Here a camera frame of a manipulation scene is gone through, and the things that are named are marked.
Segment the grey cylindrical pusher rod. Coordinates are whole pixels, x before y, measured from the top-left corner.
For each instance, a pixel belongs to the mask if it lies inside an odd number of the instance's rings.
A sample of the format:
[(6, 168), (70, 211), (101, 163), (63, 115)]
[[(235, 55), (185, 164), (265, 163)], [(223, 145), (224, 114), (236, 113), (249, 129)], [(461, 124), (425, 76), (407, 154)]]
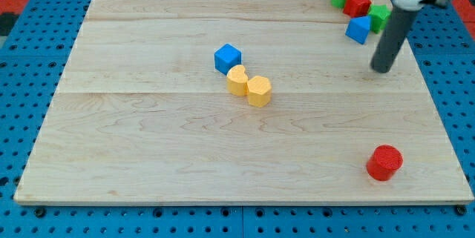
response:
[(418, 10), (394, 7), (370, 62), (377, 73), (388, 73), (414, 23)]

